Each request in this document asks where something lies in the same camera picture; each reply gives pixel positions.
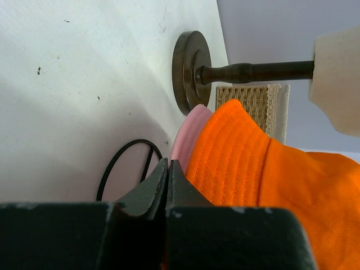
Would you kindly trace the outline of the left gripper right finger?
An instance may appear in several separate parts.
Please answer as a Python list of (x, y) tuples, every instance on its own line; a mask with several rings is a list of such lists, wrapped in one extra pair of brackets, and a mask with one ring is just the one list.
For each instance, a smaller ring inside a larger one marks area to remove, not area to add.
[(186, 179), (178, 160), (169, 166), (166, 202), (167, 269), (211, 269), (215, 208)]

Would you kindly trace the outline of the orange bucket hat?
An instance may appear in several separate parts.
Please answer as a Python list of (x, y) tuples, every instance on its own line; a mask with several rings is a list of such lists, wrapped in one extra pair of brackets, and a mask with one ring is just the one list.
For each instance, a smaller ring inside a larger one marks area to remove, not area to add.
[(320, 269), (359, 268), (359, 164), (266, 135), (238, 100), (212, 111), (186, 179), (216, 206), (275, 206), (304, 227)]

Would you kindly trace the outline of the black wire hat stand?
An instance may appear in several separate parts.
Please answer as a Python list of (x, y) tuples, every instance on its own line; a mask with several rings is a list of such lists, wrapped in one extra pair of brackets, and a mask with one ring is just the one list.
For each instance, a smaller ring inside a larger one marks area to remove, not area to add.
[(115, 201), (137, 187), (163, 158), (147, 139), (135, 139), (117, 151), (107, 165), (96, 193), (97, 201)]

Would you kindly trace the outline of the pink bucket hat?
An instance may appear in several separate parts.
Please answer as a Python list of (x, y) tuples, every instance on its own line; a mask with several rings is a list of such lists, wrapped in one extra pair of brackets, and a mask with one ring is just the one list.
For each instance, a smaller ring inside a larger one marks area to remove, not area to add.
[(186, 174), (196, 141), (212, 114), (204, 105), (197, 105), (185, 117), (178, 130), (170, 160), (178, 160), (184, 174)]

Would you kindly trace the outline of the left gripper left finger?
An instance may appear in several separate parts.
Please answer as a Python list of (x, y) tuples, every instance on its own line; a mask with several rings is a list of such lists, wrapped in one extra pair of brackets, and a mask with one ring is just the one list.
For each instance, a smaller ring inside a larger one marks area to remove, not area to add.
[(165, 245), (165, 206), (168, 159), (161, 159), (150, 175), (119, 199), (121, 224), (116, 231), (125, 269), (161, 269)]

